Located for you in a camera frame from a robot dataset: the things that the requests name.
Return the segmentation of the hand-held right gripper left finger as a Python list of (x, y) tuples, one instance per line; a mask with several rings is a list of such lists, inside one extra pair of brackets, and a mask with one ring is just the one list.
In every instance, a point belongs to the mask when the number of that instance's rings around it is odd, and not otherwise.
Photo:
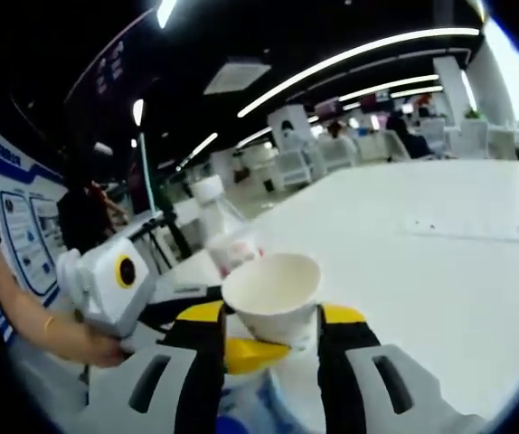
[(224, 382), (221, 301), (189, 307), (162, 342), (98, 379), (84, 433), (214, 433)]

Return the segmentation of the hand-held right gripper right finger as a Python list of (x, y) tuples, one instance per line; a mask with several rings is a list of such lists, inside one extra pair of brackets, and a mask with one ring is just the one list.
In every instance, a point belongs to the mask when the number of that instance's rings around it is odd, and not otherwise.
[(442, 396), (439, 380), (395, 344), (381, 344), (350, 307), (317, 307), (317, 382), (328, 433), (480, 433), (485, 420)]

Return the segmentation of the person's left hand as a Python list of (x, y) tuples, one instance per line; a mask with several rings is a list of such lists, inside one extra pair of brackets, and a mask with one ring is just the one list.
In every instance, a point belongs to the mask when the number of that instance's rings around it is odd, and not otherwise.
[(68, 357), (73, 361), (100, 368), (118, 366), (126, 358), (118, 339), (84, 324), (70, 326), (66, 348)]

